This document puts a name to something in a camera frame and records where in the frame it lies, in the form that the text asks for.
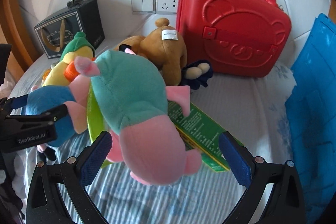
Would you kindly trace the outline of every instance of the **brown teddy bear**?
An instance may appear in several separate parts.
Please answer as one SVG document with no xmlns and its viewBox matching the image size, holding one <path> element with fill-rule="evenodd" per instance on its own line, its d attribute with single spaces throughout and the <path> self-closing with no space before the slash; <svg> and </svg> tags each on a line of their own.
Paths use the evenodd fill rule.
<svg viewBox="0 0 336 224">
<path fill-rule="evenodd" d="M 115 50 L 121 44 L 131 46 L 135 54 L 147 58 L 162 71 L 166 85 L 179 85 L 181 70 L 187 65 L 187 49 L 183 37 L 175 28 L 169 26 L 167 18 L 159 18 L 155 25 L 157 29 L 147 37 L 129 37 Z"/>
</svg>

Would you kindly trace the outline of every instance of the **silver bolt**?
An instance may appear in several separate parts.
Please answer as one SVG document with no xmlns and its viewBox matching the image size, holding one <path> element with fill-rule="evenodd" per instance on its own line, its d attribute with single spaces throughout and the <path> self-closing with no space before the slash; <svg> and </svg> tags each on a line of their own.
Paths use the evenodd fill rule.
<svg viewBox="0 0 336 224">
<path fill-rule="evenodd" d="M 259 164 L 262 164 L 264 162 L 264 159 L 262 157 L 255 157 L 254 160 L 256 163 L 259 163 Z"/>
<path fill-rule="evenodd" d="M 44 162 L 41 160 L 41 161 L 39 161 L 39 162 L 37 163 L 36 166 L 40 168 L 40 167 L 42 167 L 43 165 L 44 165 Z"/>
<path fill-rule="evenodd" d="M 294 163 L 293 163 L 291 160 L 289 160 L 289 161 L 287 162 L 287 165 L 288 165 L 289 167 L 294 167 Z"/>
<path fill-rule="evenodd" d="M 67 160 L 67 162 L 69 163 L 69 164 L 72 164 L 72 163 L 74 163 L 76 161 L 76 158 L 75 157 L 70 157 L 70 158 L 68 158 L 68 160 Z"/>
</svg>

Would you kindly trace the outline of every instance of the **red suitcase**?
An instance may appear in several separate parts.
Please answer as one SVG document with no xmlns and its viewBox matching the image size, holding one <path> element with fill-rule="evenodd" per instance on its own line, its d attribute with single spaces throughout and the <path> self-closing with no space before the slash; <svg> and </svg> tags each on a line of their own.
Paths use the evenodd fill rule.
<svg viewBox="0 0 336 224">
<path fill-rule="evenodd" d="M 214 71 L 264 77 L 291 30 L 276 0 L 179 0 L 176 28 L 188 63 L 211 62 Z"/>
</svg>

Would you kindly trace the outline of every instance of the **black gift box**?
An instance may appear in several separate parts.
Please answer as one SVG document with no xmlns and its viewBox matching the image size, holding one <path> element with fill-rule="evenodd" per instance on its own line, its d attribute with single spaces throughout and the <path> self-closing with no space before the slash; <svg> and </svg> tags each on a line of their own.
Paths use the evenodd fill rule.
<svg viewBox="0 0 336 224">
<path fill-rule="evenodd" d="M 48 58 L 60 57 L 77 32 L 84 32 L 94 48 L 105 39 L 97 0 L 85 0 L 53 13 L 34 29 Z"/>
</svg>

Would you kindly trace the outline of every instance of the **green hat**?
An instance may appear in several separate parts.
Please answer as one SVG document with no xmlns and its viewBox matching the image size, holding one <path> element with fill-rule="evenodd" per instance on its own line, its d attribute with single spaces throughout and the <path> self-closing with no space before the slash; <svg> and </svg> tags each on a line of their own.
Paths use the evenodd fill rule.
<svg viewBox="0 0 336 224">
<path fill-rule="evenodd" d="M 95 56 L 95 48 L 86 40 L 86 34 L 83 32 L 76 33 L 73 40 L 71 40 L 64 48 L 60 61 L 63 60 L 64 56 L 68 52 L 75 52 L 85 46 L 90 47 L 92 49 L 93 56 Z"/>
</svg>

